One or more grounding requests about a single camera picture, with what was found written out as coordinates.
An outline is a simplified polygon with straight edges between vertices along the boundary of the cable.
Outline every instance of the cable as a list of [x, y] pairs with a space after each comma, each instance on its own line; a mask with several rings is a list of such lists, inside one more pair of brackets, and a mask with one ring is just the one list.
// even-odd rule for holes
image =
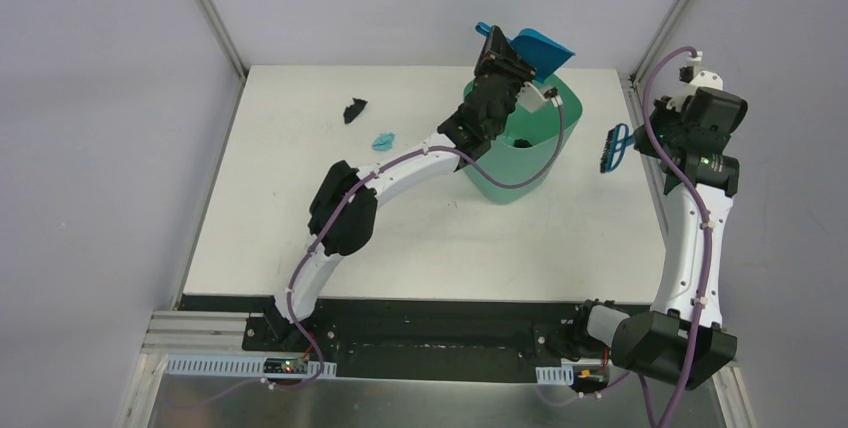
[[[656, 150], [657, 155], [659, 155], [660, 159], [668, 165], [669, 169], [671, 169], [672, 173], [674, 173], [677, 178], [683, 183], [683, 186], [689, 191], [692, 195], [692, 198], [695, 200], [695, 204], [698, 206], [698, 212], [701, 216], [702, 229], [704, 230], [704, 254], [703, 261], [701, 266], [701, 277], [698, 280], [698, 289], [695, 292], [697, 297], [695, 302], [695, 307], [692, 310], [692, 322], [691, 328], [689, 330], [689, 340], [686, 343], [686, 354], [683, 357], [683, 367], [680, 372], [680, 378], [677, 380], [677, 384], [674, 387], [674, 392], [671, 395], [671, 399], [666, 406], [665, 411], [663, 412], [662, 417], [659, 420], [659, 423], [656, 426], [657, 428], [665, 428], [671, 423], [671, 419], [674, 417], [674, 413], [677, 411], [677, 407], [680, 405], [680, 399], [683, 396], [683, 391], [686, 388], [686, 383], [689, 381], [689, 375], [692, 372], [692, 363], [695, 358], [695, 344], [698, 337], [698, 327], [701, 323], [701, 312], [704, 309], [704, 306], [698, 302], [706, 296], [707, 291], [707, 283], [710, 279], [710, 267], [712, 263], [712, 246], [713, 246], [713, 230], [709, 226], [710, 214], [707, 211], [707, 205], [704, 203], [703, 198], [698, 193], [698, 189], [695, 187], [695, 184], [692, 183], [683, 171], [677, 167], [677, 164], [671, 159], [670, 156], [663, 149], [662, 144], [660, 144], [657, 139], [656, 133], [654, 133], [654, 127], [651, 126], [651, 117], [650, 113], [648, 113], [648, 100], [650, 100], [650, 89], [651, 85], [654, 82], [654, 78], [656, 78], [657, 73], [669, 62], [672, 58], [680, 55], [682, 53], [689, 52], [692, 57], [698, 56], [697, 50], [691, 46], [684, 46], [678, 48], [668, 55], [666, 55], [659, 63], [654, 66], [654, 69], [651, 70], [651, 74], [648, 76], [647, 81], [645, 82], [645, 89], [642, 93], [642, 117], [645, 120], [645, 132], [648, 134], [648, 140], [651, 142], [651, 146]], [[651, 398], [650, 392], [648, 390], [647, 383], [642, 385], [642, 389], [645, 391], [645, 399], [648, 400]], [[649, 418], [653, 413], [653, 407], [648, 406], [648, 414]]]
[[[315, 333], [312, 333], [310, 331], [309, 334], [312, 335], [313, 338], [315, 338]], [[313, 348], [312, 345], [307, 346], [306, 350], [303, 352], [303, 356], [301, 357], [301, 359], [303, 359], [303, 360], [307, 359], [309, 357], [309, 352], [312, 351], [312, 348]]]
[[645, 398], [645, 411], [648, 412], [648, 424], [653, 428], [657, 426], [657, 417], [654, 415], [654, 400], [651, 396], [651, 390], [648, 388], [648, 380], [644, 376], [639, 375], [639, 384], [642, 385], [642, 396]]
[[250, 384], [253, 384], [253, 383], [259, 383], [259, 382], [260, 382], [259, 378], [249, 378], [247, 380], [242, 380], [242, 381], [230, 386], [229, 388], [226, 388], [226, 389], [220, 391], [219, 393], [216, 393], [216, 394], [210, 396], [209, 398], [206, 398], [203, 401], [199, 401], [197, 403], [192, 403], [192, 404], [189, 404], [189, 405], [175, 405], [175, 404], [171, 403], [170, 401], [168, 401], [167, 395], [164, 396], [163, 398], [165, 399], [165, 406], [167, 406], [168, 408], [170, 408], [172, 410], [194, 410], [196, 408], [201, 408], [203, 406], [206, 406], [206, 405], [212, 403], [215, 400], [223, 398], [223, 397], [229, 395], [230, 393], [232, 393], [236, 390], [239, 390], [239, 389], [241, 389], [241, 388], [243, 388], [247, 385], [250, 385]]

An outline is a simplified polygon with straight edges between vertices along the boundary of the green bucket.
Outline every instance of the green bucket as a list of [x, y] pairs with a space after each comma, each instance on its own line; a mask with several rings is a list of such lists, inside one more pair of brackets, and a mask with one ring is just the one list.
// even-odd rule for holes
[[[463, 98], [471, 91], [473, 81], [465, 86]], [[583, 114], [583, 105], [573, 91], [556, 75], [551, 75], [544, 82], [533, 82], [538, 88], [555, 86], [562, 99], [565, 112], [563, 131], [563, 148], [577, 121]], [[548, 102], [535, 113], [530, 113], [519, 103], [515, 112], [509, 115], [506, 128], [501, 136], [492, 142], [491, 149], [477, 160], [492, 178], [506, 184], [514, 185], [526, 181], [539, 172], [550, 160], [556, 149], [559, 134], [559, 110]], [[531, 145], [528, 148], [516, 148], [517, 140], [526, 140]], [[541, 185], [548, 173], [544, 173], [536, 181], [516, 189], [499, 188], [483, 178], [472, 166], [466, 166], [465, 174], [477, 188], [494, 203], [505, 205], [521, 198]]]

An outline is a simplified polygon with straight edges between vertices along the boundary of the light blue cloth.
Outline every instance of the light blue cloth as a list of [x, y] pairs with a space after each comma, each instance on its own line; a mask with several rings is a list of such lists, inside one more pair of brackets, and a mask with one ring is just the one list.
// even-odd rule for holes
[[380, 136], [371, 143], [371, 148], [375, 151], [389, 151], [392, 149], [392, 143], [395, 141], [394, 133], [381, 133]]

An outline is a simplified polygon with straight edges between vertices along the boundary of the metal frame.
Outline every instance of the metal frame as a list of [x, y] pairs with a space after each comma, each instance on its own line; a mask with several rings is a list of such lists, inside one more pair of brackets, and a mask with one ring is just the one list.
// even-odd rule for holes
[[636, 66], [636, 70], [630, 78], [631, 81], [637, 84], [637, 86], [645, 79], [648, 70], [654, 66], [654, 63], [660, 57], [660, 52], [665, 49], [669, 38], [671, 38], [671, 35], [674, 33], [674, 29], [677, 28], [677, 24], [680, 22], [683, 14], [689, 8], [691, 1], [692, 0], [674, 0], [671, 4], [671, 8], [669, 8], [662, 23], [660, 23], [659, 29], [654, 34], [653, 39], [651, 39], [648, 49], [645, 50], [645, 53], [639, 60], [639, 64]]
[[217, 39], [218, 44], [221, 45], [221, 50], [223, 50], [224, 54], [227, 55], [227, 58], [230, 60], [230, 64], [233, 66], [233, 69], [236, 71], [236, 74], [242, 84], [244, 84], [247, 80], [249, 67], [245, 65], [241, 55], [239, 55], [239, 52], [230, 37], [230, 33], [227, 31], [227, 27], [224, 25], [223, 20], [221, 20], [221, 15], [218, 13], [218, 9], [215, 8], [215, 3], [213, 3], [212, 0], [194, 1], [197, 3], [197, 7], [200, 8], [201, 13], [203, 13], [204, 18], [206, 18], [206, 22], [209, 23], [209, 29], [212, 30], [212, 34], [215, 35], [215, 39]]
[[[216, 37], [222, 51], [227, 56], [236, 75], [240, 86], [235, 100], [235, 106], [230, 124], [225, 134], [221, 151], [218, 156], [209, 188], [205, 193], [205, 202], [202, 214], [195, 229], [195, 238], [192, 243], [188, 261], [184, 267], [179, 286], [172, 297], [174, 309], [179, 303], [188, 270], [200, 229], [208, 210], [209, 201], [215, 186], [215, 181], [220, 170], [221, 161], [229, 141], [230, 132], [238, 108], [239, 101], [246, 84], [248, 67], [245, 65], [238, 53], [220, 14], [215, 8], [212, 0], [195, 0], [209, 24], [210, 29]], [[644, 80], [648, 70], [658, 58], [661, 50], [665, 48], [669, 38], [673, 34], [682, 15], [688, 8], [691, 0], [675, 0], [668, 13], [660, 24], [659, 29], [652, 38], [648, 48], [643, 54], [638, 66], [629, 77], [622, 78], [622, 89], [631, 122], [634, 125], [642, 123], [640, 110], [640, 83]], [[662, 176], [659, 165], [653, 160], [642, 160], [654, 207], [657, 211], [657, 219], [660, 231], [665, 240], [668, 232], [664, 209], [660, 203], [662, 192]], [[125, 397], [116, 426], [124, 428], [143, 428], [149, 423], [153, 405], [165, 373], [168, 357], [171, 354], [203, 354], [203, 355], [229, 355], [235, 357], [262, 355], [261, 352], [245, 352], [241, 349], [245, 327], [250, 315], [248, 313], [208, 313], [208, 312], [177, 312], [157, 311], [151, 317], [150, 325], [142, 344], [136, 369], [130, 384], [130, 389]], [[267, 353], [276, 356], [286, 356], [283, 353]], [[728, 428], [756, 427], [753, 411], [745, 392], [741, 372], [738, 366], [727, 366], [713, 377], [719, 404], [724, 414]]]
[[[153, 412], [157, 392], [170, 355], [227, 355], [253, 359], [262, 353], [241, 350], [248, 313], [174, 312], [153, 313], [141, 354], [116, 424], [121, 428], [145, 428]], [[278, 357], [297, 353], [267, 353]], [[738, 366], [728, 365], [713, 376], [719, 405], [728, 428], [757, 426]]]

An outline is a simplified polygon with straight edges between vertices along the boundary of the blue brush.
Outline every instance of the blue brush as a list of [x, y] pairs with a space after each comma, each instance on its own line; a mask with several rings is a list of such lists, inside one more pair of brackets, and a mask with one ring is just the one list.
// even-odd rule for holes
[[601, 154], [601, 173], [609, 173], [618, 168], [618, 165], [624, 160], [624, 152], [634, 141], [629, 126], [624, 123], [615, 125], [615, 128], [607, 133], [607, 140], [604, 142], [604, 152]]

